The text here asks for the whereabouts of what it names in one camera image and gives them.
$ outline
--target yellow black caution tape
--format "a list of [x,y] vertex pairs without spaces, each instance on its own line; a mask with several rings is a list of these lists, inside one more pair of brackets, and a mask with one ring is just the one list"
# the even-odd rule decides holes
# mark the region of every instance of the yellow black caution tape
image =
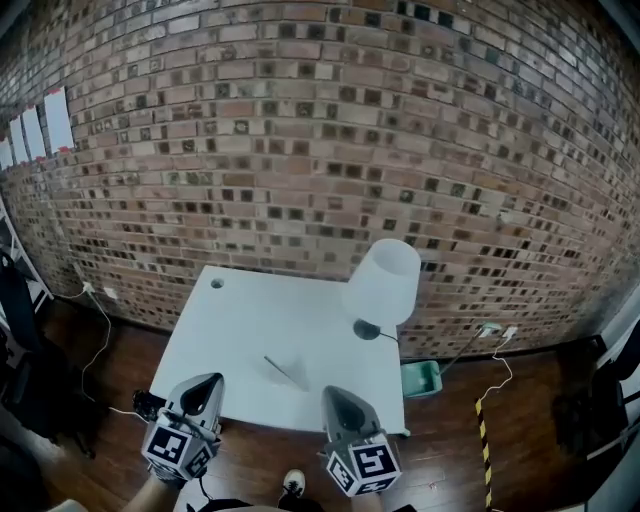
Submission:
[[487,427],[484,424],[482,414],[482,399],[476,400],[476,414],[480,426],[480,439],[482,440],[482,459],[484,460],[484,485],[486,490],[485,507],[487,512],[492,512],[491,506],[491,459],[489,458],[489,440],[487,439]]

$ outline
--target white paper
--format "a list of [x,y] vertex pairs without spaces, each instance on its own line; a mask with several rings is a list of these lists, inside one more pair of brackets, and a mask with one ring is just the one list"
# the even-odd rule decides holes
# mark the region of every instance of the white paper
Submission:
[[29,155],[27,155],[27,148],[24,145],[20,116],[9,121],[9,128],[11,129],[11,140],[13,142],[13,150],[16,153],[16,160],[19,164],[26,164],[29,161]]
[[67,96],[64,87],[56,89],[44,97],[44,112],[47,116],[51,152],[71,151],[75,145],[71,134]]
[[29,145],[29,153],[35,161],[42,160],[47,157],[44,149],[44,140],[42,139],[42,130],[40,129],[40,120],[36,107],[27,108],[22,113],[22,123],[24,131],[27,134],[27,144]]
[[11,153],[11,144],[9,139],[3,137],[0,139],[0,167],[6,171],[13,165],[13,153]]

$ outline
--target white lampshade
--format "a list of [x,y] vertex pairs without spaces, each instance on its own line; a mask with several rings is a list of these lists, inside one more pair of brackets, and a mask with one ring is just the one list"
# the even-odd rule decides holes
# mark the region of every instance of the white lampshade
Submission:
[[420,256],[410,245],[390,238],[374,243],[344,287],[345,309],[373,325],[398,325],[416,304]]

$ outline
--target shoe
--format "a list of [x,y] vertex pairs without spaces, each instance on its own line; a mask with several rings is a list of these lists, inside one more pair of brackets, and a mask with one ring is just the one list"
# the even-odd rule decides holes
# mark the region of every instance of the shoe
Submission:
[[292,469],[287,473],[287,476],[284,477],[284,482],[282,482],[283,491],[280,499],[285,496],[300,498],[304,492],[304,486],[304,473],[299,469]]

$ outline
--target wooden floor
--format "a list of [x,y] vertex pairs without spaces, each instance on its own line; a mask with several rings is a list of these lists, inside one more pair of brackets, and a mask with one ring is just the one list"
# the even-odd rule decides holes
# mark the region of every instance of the wooden floor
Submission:
[[[77,364],[86,364],[103,343],[104,319],[76,312],[66,304],[51,308],[48,337],[63,345]],[[92,373],[111,405],[131,410],[131,394],[148,389],[167,336],[131,326],[114,326],[110,350]],[[493,468],[493,503],[504,511],[545,511],[583,500],[593,492],[583,465],[563,454],[555,442],[551,401],[559,392],[561,372],[553,352],[510,359],[514,379],[484,401]],[[386,509],[406,504],[429,512],[484,510],[484,471],[474,398],[507,375],[498,362],[455,365],[444,377],[442,392],[405,403],[409,439],[393,438],[404,474],[383,494]],[[93,461],[73,445],[59,448],[15,425],[4,411],[2,430],[27,445],[40,461],[54,501],[74,498],[91,512],[119,510],[146,479],[139,450],[145,425],[135,416],[112,413],[103,424]],[[204,486],[216,498],[240,498],[274,504],[281,479],[290,468],[307,476],[307,495],[327,511],[349,508],[316,452],[317,434],[267,429],[239,422],[223,423],[222,448],[210,464]],[[199,487],[185,487],[176,510],[186,503],[205,504]]]

